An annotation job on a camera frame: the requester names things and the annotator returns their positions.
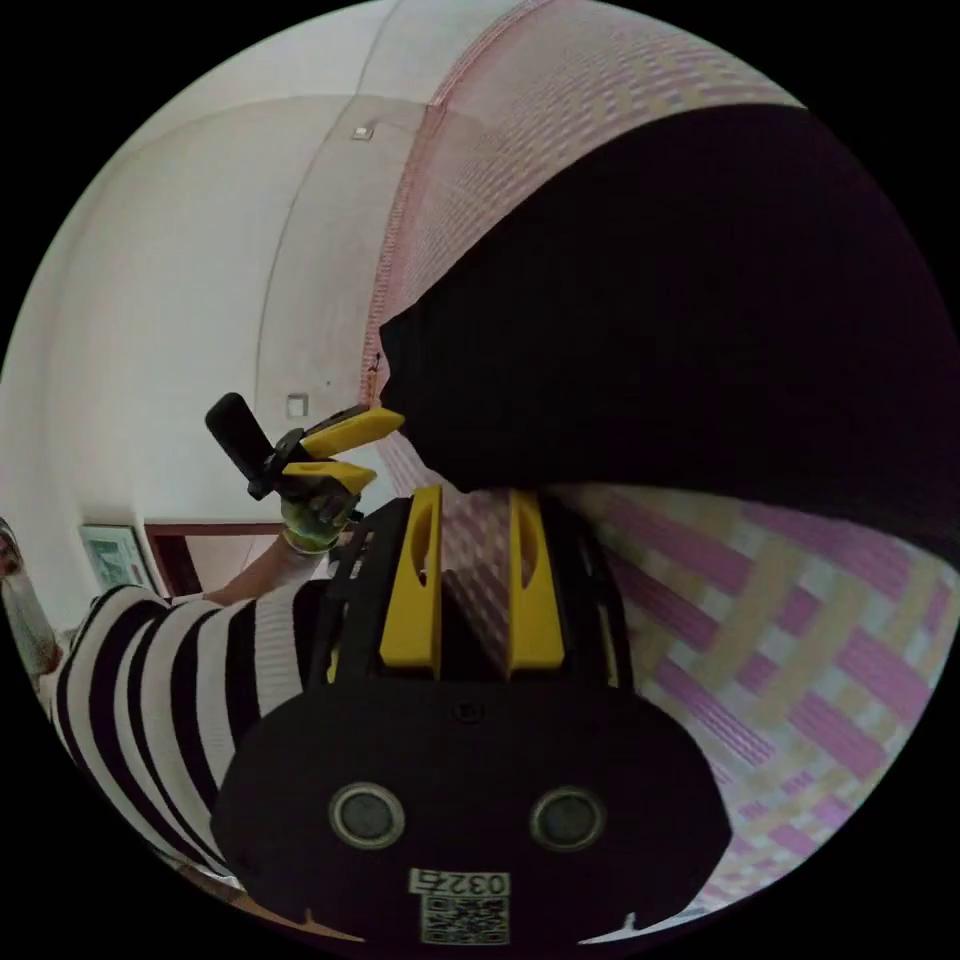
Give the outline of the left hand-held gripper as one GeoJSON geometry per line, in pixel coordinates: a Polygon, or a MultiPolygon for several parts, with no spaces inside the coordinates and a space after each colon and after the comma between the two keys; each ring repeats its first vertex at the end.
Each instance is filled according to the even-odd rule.
{"type": "Polygon", "coordinates": [[[360,495],[377,474],[349,462],[310,461],[310,456],[335,458],[384,439],[404,422],[402,415],[386,408],[355,405],[308,430],[294,428],[276,443],[248,480],[247,493],[256,501],[275,493],[323,523],[358,523],[364,519],[358,509],[360,495]]]}

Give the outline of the person's left hand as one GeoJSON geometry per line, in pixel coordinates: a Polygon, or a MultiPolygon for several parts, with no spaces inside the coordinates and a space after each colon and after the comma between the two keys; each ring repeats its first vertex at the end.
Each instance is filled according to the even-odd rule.
{"type": "Polygon", "coordinates": [[[357,522],[360,500],[359,493],[351,493],[335,481],[314,485],[292,499],[283,498],[283,536],[303,555],[326,553],[357,522]]]}

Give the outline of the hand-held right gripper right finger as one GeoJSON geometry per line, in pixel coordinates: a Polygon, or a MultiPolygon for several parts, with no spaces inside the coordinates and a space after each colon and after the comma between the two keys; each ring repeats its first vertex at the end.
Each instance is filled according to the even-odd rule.
{"type": "Polygon", "coordinates": [[[511,491],[509,518],[508,670],[554,672],[565,647],[538,497],[511,491]]]}

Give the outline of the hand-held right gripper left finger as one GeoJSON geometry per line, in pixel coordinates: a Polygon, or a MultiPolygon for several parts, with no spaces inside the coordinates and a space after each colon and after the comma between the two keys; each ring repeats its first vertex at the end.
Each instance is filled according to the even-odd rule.
{"type": "Polygon", "coordinates": [[[410,500],[379,655],[389,670],[441,668],[442,489],[410,500]]]}

